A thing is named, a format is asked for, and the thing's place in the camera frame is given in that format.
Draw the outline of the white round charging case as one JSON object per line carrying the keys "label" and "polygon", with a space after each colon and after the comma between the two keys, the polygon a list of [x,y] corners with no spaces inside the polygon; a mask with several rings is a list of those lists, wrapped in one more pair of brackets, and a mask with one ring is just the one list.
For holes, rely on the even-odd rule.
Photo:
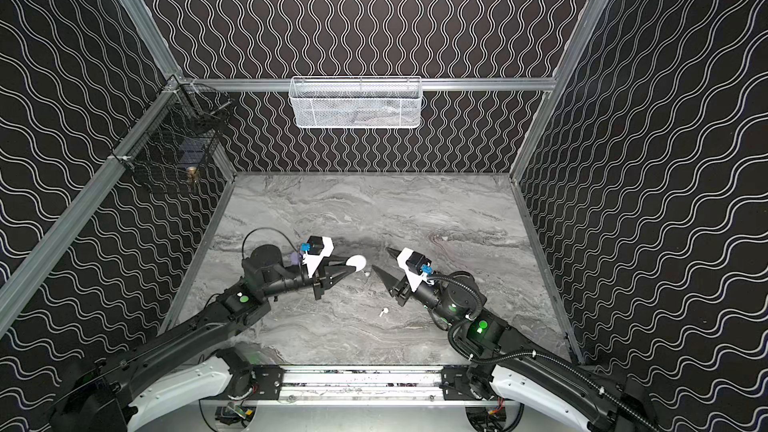
{"label": "white round charging case", "polygon": [[345,261],[345,265],[353,267],[356,272],[362,271],[367,266],[367,259],[363,255],[353,255]]}

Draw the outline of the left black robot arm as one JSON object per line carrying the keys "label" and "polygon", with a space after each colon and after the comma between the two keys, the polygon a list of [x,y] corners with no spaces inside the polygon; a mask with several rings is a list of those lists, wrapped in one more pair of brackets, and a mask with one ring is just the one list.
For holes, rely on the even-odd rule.
{"label": "left black robot arm", "polygon": [[303,288],[320,298],[366,265],[362,255],[334,255],[319,237],[289,265],[279,247],[259,246],[243,259],[243,277],[193,317],[128,351],[75,364],[44,419],[54,431],[137,431],[193,401],[247,398],[252,366],[220,343],[263,318],[270,298]]}

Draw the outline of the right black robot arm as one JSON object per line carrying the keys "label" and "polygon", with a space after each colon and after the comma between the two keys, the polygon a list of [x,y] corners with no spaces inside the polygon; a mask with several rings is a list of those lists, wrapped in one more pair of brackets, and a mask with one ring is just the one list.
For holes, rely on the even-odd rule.
{"label": "right black robot arm", "polygon": [[421,304],[469,363],[456,391],[479,400],[514,401],[579,431],[658,430],[649,394],[636,380],[599,373],[536,344],[487,308],[470,272],[441,273],[408,248],[388,253],[401,277],[373,270],[389,295],[399,305]]}

